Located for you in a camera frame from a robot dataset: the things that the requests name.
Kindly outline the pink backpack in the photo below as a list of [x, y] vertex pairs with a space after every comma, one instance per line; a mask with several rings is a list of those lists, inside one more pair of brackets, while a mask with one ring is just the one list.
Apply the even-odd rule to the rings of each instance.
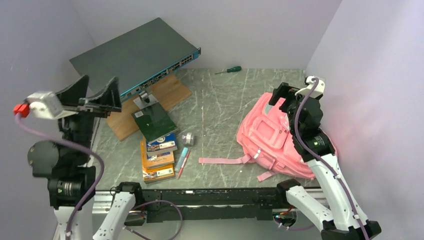
[[257, 177], [260, 182], [276, 174], [314, 179], [313, 171], [295, 149], [288, 116], [279, 109], [284, 98], [269, 106], [271, 97], [270, 92], [262, 94], [241, 122], [236, 140], [242, 146], [244, 156], [234, 159], [201, 157], [198, 162], [227, 165], [257, 163], [267, 170]]

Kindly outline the red pen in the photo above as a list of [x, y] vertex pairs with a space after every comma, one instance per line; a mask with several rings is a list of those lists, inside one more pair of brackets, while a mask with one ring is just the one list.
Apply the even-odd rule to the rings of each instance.
[[187, 151], [186, 151], [186, 153], [185, 153], [185, 156], [184, 156], [183, 162], [182, 162], [182, 164], [181, 164], [181, 167], [180, 167], [180, 169], [179, 169], [179, 171], [178, 171], [178, 175], [177, 175], [177, 179], [178, 179], [178, 180], [180, 179], [180, 177], [181, 177], [181, 175], [182, 175], [182, 173], [183, 173], [184, 167], [186, 166], [187, 161], [188, 161], [188, 158], [189, 158], [189, 155], [190, 155], [190, 153], [191, 153], [191, 149], [190, 149], [190, 148], [187, 148], [187, 147], [186, 147], [186, 149], [187, 149]]

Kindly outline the light blue marker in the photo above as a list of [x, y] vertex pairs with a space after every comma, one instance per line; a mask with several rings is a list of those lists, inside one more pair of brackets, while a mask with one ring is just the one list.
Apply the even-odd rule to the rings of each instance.
[[180, 157], [179, 157], [178, 161], [176, 162], [176, 164], [174, 166], [174, 171], [175, 172], [179, 172], [180, 171], [180, 169], [181, 169], [181, 167], [183, 165], [183, 162], [184, 162], [184, 160], [185, 160], [185, 158], [186, 158], [186, 156], [188, 154], [188, 151], [189, 151], [189, 148], [188, 147], [184, 147], [183, 148], [183, 150], [182, 150], [182, 152], [180, 154]]

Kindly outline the small silver tape roll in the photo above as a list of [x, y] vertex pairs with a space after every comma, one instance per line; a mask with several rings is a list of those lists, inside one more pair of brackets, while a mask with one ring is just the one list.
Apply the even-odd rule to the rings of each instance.
[[195, 144], [195, 135], [192, 132], [187, 132], [181, 136], [184, 146], [193, 146]]

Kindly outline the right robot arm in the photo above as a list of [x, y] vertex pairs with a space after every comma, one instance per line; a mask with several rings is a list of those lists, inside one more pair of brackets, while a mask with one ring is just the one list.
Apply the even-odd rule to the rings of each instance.
[[312, 94], [319, 85], [314, 77], [305, 93], [283, 82], [272, 92], [269, 105], [285, 101], [279, 109], [287, 114], [289, 130], [297, 153], [312, 170], [326, 198], [324, 206], [294, 179], [280, 182], [276, 203], [299, 210], [319, 230], [323, 240], [372, 240], [382, 232], [377, 221], [370, 220], [352, 196], [339, 166], [336, 149], [321, 129], [323, 112], [319, 94]]

